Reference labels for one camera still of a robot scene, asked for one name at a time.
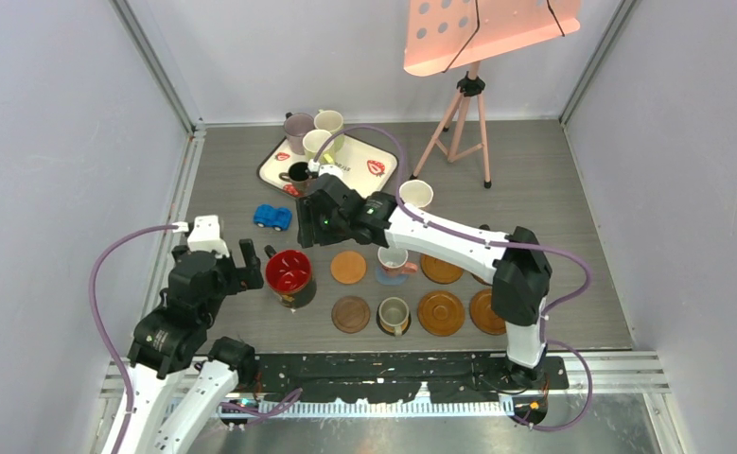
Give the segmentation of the plain orange round coaster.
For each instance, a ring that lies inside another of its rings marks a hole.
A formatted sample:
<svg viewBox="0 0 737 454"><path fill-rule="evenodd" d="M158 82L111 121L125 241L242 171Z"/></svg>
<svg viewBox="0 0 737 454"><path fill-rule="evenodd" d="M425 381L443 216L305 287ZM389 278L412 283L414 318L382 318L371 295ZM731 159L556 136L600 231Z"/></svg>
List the plain orange round coaster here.
<svg viewBox="0 0 737 454"><path fill-rule="evenodd" d="M367 262L362 254L355 251L343 251L333 257L330 262L332 277L341 284L357 284L367 272Z"/></svg>

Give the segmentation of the dark brown wooden coaster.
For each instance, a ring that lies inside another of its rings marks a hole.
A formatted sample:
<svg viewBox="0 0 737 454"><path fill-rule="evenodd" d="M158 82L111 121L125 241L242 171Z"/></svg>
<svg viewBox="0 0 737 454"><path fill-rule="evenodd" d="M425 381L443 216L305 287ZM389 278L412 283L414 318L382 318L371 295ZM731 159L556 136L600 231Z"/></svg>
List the dark brown wooden coaster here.
<svg viewBox="0 0 737 454"><path fill-rule="evenodd" d="M332 307L331 321L345 334L356 334L363 330L370 320L368 304L357 296L344 296Z"/></svg>

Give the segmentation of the glossy brown grooved wooden coaster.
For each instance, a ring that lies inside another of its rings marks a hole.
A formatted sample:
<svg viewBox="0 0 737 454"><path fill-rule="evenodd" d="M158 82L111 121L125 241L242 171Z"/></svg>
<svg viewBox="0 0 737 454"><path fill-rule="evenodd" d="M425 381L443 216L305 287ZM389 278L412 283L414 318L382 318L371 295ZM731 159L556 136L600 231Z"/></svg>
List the glossy brown grooved wooden coaster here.
<svg viewBox="0 0 737 454"><path fill-rule="evenodd" d="M492 336L504 335L506 333L505 320L494 312L491 303L491 289L477 292L469 303L471 321L485 334Z"/></svg>

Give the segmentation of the pink handled floral mug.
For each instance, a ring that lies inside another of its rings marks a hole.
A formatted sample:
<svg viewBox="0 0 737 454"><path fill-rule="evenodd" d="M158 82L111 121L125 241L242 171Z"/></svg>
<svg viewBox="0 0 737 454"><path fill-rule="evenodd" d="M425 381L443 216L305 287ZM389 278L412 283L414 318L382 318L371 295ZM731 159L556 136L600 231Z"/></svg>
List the pink handled floral mug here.
<svg viewBox="0 0 737 454"><path fill-rule="evenodd" d="M399 278L418 272L418 266L409 260L405 249L379 247L377 260L380 272L387 278Z"/></svg>

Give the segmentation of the black small mug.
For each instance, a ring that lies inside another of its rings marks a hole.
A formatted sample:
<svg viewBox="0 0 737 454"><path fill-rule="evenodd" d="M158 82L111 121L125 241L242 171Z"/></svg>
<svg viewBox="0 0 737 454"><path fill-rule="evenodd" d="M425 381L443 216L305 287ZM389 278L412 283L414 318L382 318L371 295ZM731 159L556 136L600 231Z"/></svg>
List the black small mug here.
<svg viewBox="0 0 737 454"><path fill-rule="evenodd" d="M291 184L300 196L304 196L314 182L315 177L308 170L307 162L298 162L292 164L286 172L280 173L279 179L284 183Z"/></svg>

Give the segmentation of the red black mug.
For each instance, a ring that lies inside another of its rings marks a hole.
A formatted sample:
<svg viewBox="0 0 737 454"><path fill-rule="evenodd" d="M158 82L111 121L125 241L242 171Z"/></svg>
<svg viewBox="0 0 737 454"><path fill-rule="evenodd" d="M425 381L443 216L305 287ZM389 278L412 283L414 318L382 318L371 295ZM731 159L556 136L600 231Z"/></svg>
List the red black mug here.
<svg viewBox="0 0 737 454"><path fill-rule="evenodd" d="M269 260L265 281L278 296L280 304L291 310L309 305L317 293L317 281L309 257L297 250L277 251L266 245Z"/></svg>

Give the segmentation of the mauve mug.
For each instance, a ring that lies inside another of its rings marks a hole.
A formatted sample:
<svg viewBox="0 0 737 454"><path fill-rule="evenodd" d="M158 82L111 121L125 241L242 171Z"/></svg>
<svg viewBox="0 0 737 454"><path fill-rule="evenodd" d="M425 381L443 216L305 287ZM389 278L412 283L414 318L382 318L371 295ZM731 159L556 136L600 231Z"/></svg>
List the mauve mug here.
<svg viewBox="0 0 737 454"><path fill-rule="evenodd" d="M290 150L297 155L304 155L303 139L306 134L315 129L314 118L308 113L285 114L283 130Z"/></svg>

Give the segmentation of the cream white mug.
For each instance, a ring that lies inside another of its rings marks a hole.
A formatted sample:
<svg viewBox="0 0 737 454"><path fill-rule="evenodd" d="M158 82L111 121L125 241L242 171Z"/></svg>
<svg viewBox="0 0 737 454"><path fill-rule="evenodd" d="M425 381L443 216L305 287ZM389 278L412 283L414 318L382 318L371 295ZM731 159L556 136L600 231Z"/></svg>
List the cream white mug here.
<svg viewBox="0 0 737 454"><path fill-rule="evenodd" d="M331 136L332 134L326 130L316 129L316 130L307 132L302 140L302 145L305 151L306 158L309 161L312 161L317 155L318 151L324 145L324 142L326 142ZM333 142L329 143L324 148L324 152L322 156L319 158L318 162L321 163L322 165L334 165L335 164L336 159L335 159L335 150L334 150Z"/></svg>

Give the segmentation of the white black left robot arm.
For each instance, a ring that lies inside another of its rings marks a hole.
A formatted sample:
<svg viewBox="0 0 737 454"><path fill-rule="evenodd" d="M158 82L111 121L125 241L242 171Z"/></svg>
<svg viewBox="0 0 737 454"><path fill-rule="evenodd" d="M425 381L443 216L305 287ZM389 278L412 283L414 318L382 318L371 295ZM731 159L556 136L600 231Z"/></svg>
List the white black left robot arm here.
<svg viewBox="0 0 737 454"><path fill-rule="evenodd" d="M229 337L214 341L206 362L174 411L167 409L224 299L264 285L261 262L250 239L238 246L237 266L225 246L173 249L174 267L161 301L134 328L122 377L129 389L103 447L106 453L185 453L207 418L232 391L249 390L257 377L254 348Z"/></svg>

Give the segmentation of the blue smiley foam coaster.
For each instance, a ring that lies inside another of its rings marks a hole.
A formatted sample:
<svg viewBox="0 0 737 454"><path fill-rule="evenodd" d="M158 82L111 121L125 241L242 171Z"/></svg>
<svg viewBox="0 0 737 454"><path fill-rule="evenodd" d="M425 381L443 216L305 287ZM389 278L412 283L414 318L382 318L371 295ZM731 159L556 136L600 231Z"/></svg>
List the blue smiley foam coaster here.
<svg viewBox="0 0 737 454"><path fill-rule="evenodd" d="M383 286L400 286L404 284L408 278L408 274L389 275L382 267L375 268L375 278Z"/></svg>

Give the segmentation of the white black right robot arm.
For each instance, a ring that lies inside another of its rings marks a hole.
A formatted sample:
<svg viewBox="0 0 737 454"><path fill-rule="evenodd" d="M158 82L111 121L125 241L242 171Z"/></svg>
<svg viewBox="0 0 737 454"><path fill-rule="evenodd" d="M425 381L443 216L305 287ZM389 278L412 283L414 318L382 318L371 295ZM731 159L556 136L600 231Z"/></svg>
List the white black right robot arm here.
<svg viewBox="0 0 737 454"><path fill-rule="evenodd" d="M552 267L529 230L492 232L440 218L388 193L363 197L334 174L319 175L297 199L296 213L303 248L353 240L421 253L476 275L490 285L491 308L505 322L503 372L524 389L544 376L541 312Z"/></svg>

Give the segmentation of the grey small mug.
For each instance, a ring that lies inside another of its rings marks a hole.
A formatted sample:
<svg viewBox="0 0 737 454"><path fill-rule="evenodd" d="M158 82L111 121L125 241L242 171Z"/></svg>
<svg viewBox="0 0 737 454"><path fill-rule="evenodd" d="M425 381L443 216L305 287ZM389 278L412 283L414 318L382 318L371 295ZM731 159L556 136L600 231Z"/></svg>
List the grey small mug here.
<svg viewBox="0 0 737 454"><path fill-rule="evenodd" d="M385 334L403 336L408 331L411 320L410 308L401 298L386 298L377 308L377 325Z"/></svg>

